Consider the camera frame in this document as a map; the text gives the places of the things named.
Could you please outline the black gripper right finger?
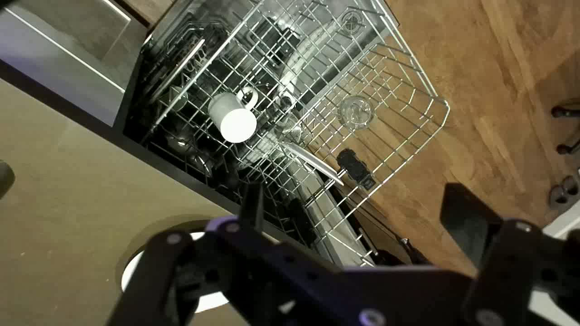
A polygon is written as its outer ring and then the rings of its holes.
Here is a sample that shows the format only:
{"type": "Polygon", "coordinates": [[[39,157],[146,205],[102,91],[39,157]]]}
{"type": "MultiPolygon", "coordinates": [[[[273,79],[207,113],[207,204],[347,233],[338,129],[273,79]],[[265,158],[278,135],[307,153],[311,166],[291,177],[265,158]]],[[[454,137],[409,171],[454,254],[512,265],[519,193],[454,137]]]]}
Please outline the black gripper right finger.
{"type": "Polygon", "coordinates": [[[557,326],[532,311],[544,294],[564,316],[580,320],[579,234],[555,238],[526,220],[501,218],[463,184],[447,184],[441,224],[476,265],[465,316],[476,326],[557,326]]]}

